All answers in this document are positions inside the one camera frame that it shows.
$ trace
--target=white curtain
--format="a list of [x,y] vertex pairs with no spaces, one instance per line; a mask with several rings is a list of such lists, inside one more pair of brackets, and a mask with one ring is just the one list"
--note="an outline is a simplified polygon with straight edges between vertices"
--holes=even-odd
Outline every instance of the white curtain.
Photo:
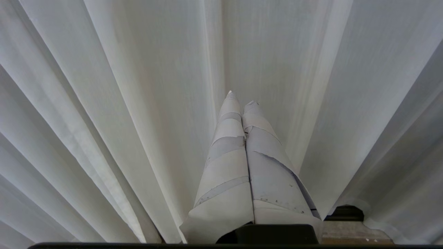
[[0,248],[180,242],[227,91],[319,212],[443,238],[443,1],[0,1]]

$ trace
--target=white backdrop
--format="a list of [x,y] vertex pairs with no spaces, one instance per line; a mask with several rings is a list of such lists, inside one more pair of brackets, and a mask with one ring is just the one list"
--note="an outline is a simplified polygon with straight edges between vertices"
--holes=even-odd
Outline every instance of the white backdrop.
[[353,204],[396,243],[439,243],[442,12],[0,1],[0,248],[180,242],[230,89],[260,102],[323,217]]

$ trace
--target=paper wrapping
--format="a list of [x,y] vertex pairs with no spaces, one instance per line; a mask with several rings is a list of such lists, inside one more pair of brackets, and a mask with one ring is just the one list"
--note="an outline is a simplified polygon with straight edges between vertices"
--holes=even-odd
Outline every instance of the paper wrapping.
[[257,102],[245,106],[242,121],[255,223],[309,224],[321,242],[320,215]]
[[230,91],[220,109],[194,208],[180,230],[188,243],[212,244],[253,220],[240,104]]

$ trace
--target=curtain fold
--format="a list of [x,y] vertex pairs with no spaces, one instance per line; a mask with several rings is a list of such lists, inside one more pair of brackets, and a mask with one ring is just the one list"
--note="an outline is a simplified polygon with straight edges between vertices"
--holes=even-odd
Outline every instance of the curtain fold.
[[229,90],[260,102],[322,217],[352,204],[396,243],[439,243],[442,12],[1,1],[0,248],[183,241]]

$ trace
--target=paper-wrapped object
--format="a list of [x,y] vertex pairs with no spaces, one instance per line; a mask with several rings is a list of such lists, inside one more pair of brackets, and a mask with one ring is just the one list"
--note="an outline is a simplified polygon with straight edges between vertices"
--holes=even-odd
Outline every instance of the paper-wrapped object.
[[309,224],[321,242],[320,215],[308,191],[292,171],[292,163],[257,102],[245,106],[242,120],[248,137],[246,153],[255,223]]
[[188,243],[215,243],[254,220],[241,109],[231,91],[220,109],[194,208],[180,226]]

